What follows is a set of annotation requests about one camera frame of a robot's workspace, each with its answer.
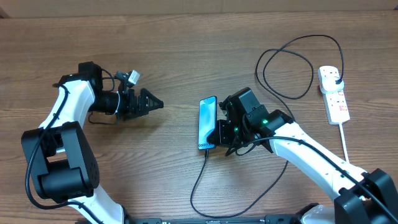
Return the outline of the blue Galaxy smartphone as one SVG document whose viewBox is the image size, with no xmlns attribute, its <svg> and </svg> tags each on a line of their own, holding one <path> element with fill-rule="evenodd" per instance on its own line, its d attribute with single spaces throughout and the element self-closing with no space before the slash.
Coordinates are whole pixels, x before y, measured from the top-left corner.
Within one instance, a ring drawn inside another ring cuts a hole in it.
<svg viewBox="0 0 398 224">
<path fill-rule="evenodd" d="M 200 100 L 198 119 L 198 149 L 214 149 L 215 144 L 209 142 L 208 137 L 216 128 L 217 97 L 211 96 Z"/>
</svg>

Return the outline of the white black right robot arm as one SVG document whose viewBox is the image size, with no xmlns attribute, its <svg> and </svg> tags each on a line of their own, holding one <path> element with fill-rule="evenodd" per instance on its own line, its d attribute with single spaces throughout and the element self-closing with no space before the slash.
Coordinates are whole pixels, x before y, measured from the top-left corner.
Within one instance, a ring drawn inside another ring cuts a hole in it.
<svg viewBox="0 0 398 224">
<path fill-rule="evenodd" d="M 208 152 L 217 146 L 226 147 L 227 156 L 263 146 L 291 162 L 333 201 L 332 207 L 313 203 L 295 215 L 266 217 L 266 223 L 397 223 L 397 189 L 387 173 L 342 160 L 289 115 L 268 112 L 249 87 L 221 103 L 215 96 L 200 100 L 198 148 Z"/>
</svg>

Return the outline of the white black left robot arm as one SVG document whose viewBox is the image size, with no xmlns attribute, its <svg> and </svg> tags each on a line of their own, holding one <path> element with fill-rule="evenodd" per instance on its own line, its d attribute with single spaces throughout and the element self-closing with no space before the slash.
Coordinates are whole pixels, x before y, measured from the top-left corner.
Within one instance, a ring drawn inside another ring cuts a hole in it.
<svg viewBox="0 0 398 224">
<path fill-rule="evenodd" d="M 108 79 L 120 84 L 108 91 L 103 88 L 104 72 L 94 62 L 83 62 L 77 73 L 53 84 L 58 97 L 50 114 L 21 137 L 27 161 L 25 192 L 41 210 L 71 207 L 88 223 L 134 223 L 100 185 L 98 163 L 83 126 L 94 112 L 129 120 L 161 109 L 164 103 L 145 88 L 135 95 L 137 71 L 109 74 Z"/>
</svg>

